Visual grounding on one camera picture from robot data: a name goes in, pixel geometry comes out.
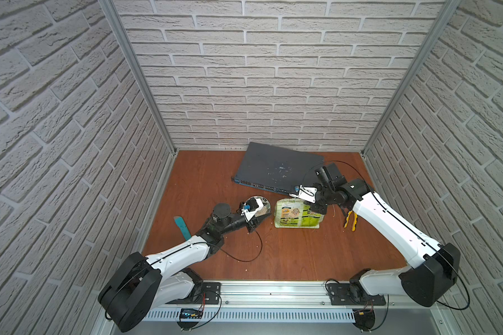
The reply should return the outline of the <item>green leaf pattern bowl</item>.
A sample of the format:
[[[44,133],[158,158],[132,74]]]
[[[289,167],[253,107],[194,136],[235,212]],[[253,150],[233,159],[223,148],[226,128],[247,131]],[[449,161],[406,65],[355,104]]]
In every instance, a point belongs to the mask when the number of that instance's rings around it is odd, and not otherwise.
[[[271,204],[262,196],[253,196],[241,205],[240,213],[247,221],[251,221],[253,218],[270,215]]]

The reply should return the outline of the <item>green oats bag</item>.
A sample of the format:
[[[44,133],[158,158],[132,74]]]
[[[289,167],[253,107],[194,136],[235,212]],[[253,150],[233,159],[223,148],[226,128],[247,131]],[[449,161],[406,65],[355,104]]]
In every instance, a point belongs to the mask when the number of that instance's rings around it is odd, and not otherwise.
[[[277,201],[274,217],[277,228],[318,229],[324,220],[324,215],[313,212],[310,205],[297,198]]]

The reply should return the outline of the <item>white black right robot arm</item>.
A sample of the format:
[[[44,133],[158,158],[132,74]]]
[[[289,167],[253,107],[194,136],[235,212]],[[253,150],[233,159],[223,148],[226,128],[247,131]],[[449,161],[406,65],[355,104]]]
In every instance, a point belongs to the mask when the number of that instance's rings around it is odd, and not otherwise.
[[[431,307],[459,278],[461,252],[451,243],[437,240],[413,226],[363,180],[341,184],[323,181],[304,188],[303,195],[313,211],[323,214],[328,206],[347,209],[362,218],[400,252],[406,266],[390,270],[364,269],[350,280],[353,299],[365,295],[403,295],[423,307]]]

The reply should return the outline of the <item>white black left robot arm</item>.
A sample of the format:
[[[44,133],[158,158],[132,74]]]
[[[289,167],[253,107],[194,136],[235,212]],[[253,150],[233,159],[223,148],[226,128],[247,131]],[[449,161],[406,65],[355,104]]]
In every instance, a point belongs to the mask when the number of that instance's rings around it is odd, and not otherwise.
[[[236,212],[230,205],[219,203],[197,233],[185,242],[148,256],[130,254],[99,293],[98,302],[106,319],[121,332],[128,332],[152,308],[170,302],[203,300],[203,279],[190,265],[221,251],[227,234],[242,228],[254,232],[270,214],[271,204],[261,196],[241,203]]]

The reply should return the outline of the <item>small green circuit board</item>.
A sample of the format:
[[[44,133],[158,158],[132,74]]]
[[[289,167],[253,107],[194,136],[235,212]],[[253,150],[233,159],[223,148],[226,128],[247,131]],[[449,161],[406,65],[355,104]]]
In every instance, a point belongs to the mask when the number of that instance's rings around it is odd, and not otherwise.
[[[203,317],[203,311],[195,308],[182,308],[180,310],[179,319],[201,319]]]

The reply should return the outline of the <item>round black connector box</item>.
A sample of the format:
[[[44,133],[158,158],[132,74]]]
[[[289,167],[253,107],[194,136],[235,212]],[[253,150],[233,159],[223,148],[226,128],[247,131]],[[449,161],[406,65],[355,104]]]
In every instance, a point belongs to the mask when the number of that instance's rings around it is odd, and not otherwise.
[[[375,324],[376,315],[371,309],[353,310],[353,325],[361,332],[370,332]]]

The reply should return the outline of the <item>yellow handled pliers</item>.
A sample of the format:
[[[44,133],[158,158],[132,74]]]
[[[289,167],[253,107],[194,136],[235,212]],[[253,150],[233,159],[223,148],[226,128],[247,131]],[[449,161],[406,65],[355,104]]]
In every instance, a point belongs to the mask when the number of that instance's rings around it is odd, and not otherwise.
[[[357,223],[358,223],[359,215],[351,210],[346,214],[344,228],[348,228],[349,226],[352,229],[352,232],[356,231]]]

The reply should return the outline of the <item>grey blue network switch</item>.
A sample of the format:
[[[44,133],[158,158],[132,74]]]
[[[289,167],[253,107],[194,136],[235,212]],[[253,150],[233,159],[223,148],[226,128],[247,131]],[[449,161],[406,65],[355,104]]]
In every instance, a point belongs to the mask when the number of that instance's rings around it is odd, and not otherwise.
[[[314,171],[324,157],[282,147],[251,142],[232,181],[280,194],[295,194],[299,186],[319,182]]]

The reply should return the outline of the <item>teal handled tool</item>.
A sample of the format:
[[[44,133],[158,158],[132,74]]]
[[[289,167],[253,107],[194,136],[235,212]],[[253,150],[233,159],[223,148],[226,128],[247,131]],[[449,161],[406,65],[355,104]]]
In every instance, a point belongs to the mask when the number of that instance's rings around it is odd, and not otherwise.
[[[187,224],[185,223],[183,217],[181,216],[174,216],[173,220],[176,224],[176,226],[179,228],[180,232],[182,233],[183,237],[185,240],[191,239],[191,233],[187,227]]]

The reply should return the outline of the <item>aluminium front rail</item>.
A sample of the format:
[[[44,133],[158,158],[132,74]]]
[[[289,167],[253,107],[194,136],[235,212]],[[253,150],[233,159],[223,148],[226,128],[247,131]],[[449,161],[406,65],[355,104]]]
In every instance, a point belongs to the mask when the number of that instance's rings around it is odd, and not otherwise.
[[[221,302],[227,308],[350,308],[356,304],[346,294],[341,298],[326,291],[322,281],[220,280]]]

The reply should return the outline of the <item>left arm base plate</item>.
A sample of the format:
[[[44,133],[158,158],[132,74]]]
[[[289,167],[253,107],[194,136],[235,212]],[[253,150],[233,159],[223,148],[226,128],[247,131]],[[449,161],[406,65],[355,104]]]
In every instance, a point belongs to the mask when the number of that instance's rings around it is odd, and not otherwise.
[[[202,282],[196,284],[192,292],[180,300],[181,304],[206,304],[215,305],[221,302],[222,284],[220,282]]]

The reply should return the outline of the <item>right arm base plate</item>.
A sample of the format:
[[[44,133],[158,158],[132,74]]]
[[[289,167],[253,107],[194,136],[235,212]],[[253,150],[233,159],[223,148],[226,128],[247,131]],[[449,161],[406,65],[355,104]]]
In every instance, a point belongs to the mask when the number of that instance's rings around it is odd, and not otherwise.
[[[326,292],[332,306],[382,307],[386,305],[383,295],[369,295],[358,284],[328,282]]]

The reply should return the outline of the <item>aluminium corner post right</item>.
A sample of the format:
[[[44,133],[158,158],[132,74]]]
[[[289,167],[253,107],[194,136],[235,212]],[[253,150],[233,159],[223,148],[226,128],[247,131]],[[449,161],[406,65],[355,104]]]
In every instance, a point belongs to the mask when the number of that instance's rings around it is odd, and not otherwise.
[[[372,149],[382,129],[385,127],[391,114],[394,112],[395,107],[400,102],[406,89],[409,88],[412,81],[419,73],[422,65],[427,60],[431,50],[434,48],[434,45],[436,44],[439,37],[442,35],[447,24],[449,23],[450,19],[452,18],[453,14],[455,13],[460,4],[461,4],[460,0],[448,0],[444,2],[442,8],[440,9],[440,12],[438,13],[438,16],[436,17],[436,20],[433,22],[433,25],[426,34],[426,37],[423,40],[423,43],[421,44],[421,47],[418,49],[415,57],[413,58],[411,64],[409,65],[406,74],[401,79],[398,88],[396,89],[394,95],[389,101],[386,109],[384,110],[384,113],[381,115],[379,121],[377,122],[377,125],[374,128],[373,133],[371,134],[369,140],[367,141],[366,145],[361,151],[361,156],[363,157],[364,160],[366,160],[367,155]]]

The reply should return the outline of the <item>aluminium corner post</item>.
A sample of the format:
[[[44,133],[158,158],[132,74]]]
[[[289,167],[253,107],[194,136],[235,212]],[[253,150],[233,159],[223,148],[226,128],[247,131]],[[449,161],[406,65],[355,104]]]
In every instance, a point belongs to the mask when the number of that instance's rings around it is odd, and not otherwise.
[[[145,77],[145,74],[143,73],[138,57],[134,52],[132,43],[127,34],[127,30],[125,29],[121,21],[120,15],[117,12],[117,8],[115,7],[114,2],[110,0],[101,0],[99,3],[110,25],[110,28],[113,30],[117,42],[122,50],[122,54],[124,55],[124,58],[127,61],[127,64],[129,65],[129,68],[138,85],[138,88],[140,89],[140,92],[142,93],[145,99],[148,109],[150,110],[155,120],[155,123],[158,129],[160,130],[166,145],[169,148],[170,153],[173,156],[177,156],[178,150],[173,144],[173,141],[170,137],[170,133],[166,128],[166,124],[163,121],[162,114],[158,109],[154,95],[150,89],[150,86],[148,85],[148,81]]]
[[[419,73],[422,65],[427,60],[431,50],[434,48],[434,45],[436,44],[439,37],[442,35],[447,24],[449,23],[450,19],[452,18],[453,14],[455,13],[460,4],[461,4],[460,0],[448,0],[444,2],[442,8],[440,9],[440,12],[438,13],[438,16],[436,17],[436,20],[433,22],[433,25],[426,34],[426,37],[423,40],[423,43],[421,44],[421,47],[418,49],[415,57],[413,58],[411,64],[409,65],[406,74],[401,79],[398,88],[396,89],[394,95],[389,101],[386,109],[384,110],[384,113],[381,115],[379,121],[377,122],[377,125],[374,128],[373,133],[371,134],[369,140],[367,141],[366,145],[361,151],[361,156],[363,157],[364,160],[366,160],[367,155],[372,149],[382,129],[385,127],[391,114],[394,112],[395,107],[400,102],[406,89],[409,88],[412,81]]]

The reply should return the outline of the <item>aluminium corner post left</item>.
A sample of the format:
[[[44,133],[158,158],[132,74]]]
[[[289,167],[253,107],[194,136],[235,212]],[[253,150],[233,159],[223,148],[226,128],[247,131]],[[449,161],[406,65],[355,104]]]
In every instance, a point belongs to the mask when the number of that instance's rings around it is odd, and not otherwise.
[[[122,50],[122,54],[124,55],[124,58],[127,61],[127,64],[129,65],[129,68],[138,85],[138,88],[140,89],[140,92],[142,93],[145,99],[148,109],[150,110],[155,120],[155,123],[158,129],[160,130],[166,145],[169,148],[170,153],[173,156],[177,156],[178,150],[173,144],[173,141],[170,137],[170,133],[166,128],[166,124],[163,121],[162,114],[158,109],[154,95],[150,89],[150,86],[148,85],[148,81],[145,77],[145,74],[143,73],[138,57],[134,52],[132,43],[127,34],[127,30],[125,29],[121,21],[120,15],[117,12],[117,8],[115,7],[114,2],[110,0],[101,0],[99,3],[110,25],[110,28],[113,30],[117,42]]]

